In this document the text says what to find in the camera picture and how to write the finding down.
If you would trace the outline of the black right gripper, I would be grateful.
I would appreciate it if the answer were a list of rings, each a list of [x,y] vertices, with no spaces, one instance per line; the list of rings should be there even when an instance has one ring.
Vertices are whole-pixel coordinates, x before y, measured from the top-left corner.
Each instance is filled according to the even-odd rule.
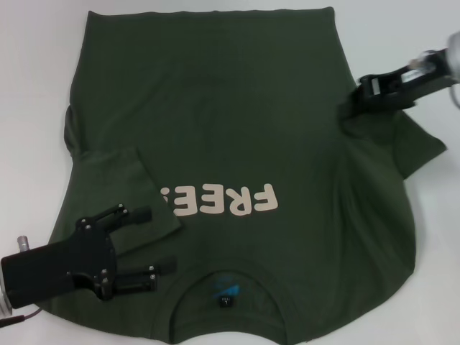
[[[359,107],[364,110],[403,110],[412,108],[424,96],[453,85],[447,50],[423,52],[409,64],[383,74],[360,78],[362,96]]]

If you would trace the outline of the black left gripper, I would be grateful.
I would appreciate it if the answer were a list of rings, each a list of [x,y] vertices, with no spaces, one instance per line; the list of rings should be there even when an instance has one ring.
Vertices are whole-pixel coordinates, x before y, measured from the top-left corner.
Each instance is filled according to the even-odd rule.
[[[4,292],[11,306],[21,308],[80,289],[93,291],[101,300],[156,291],[160,277],[177,271],[177,257],[116,271],[109,236],[151,220],[150,207],[130,211],[120,203],[79,223],[66,240],[2,258]]]

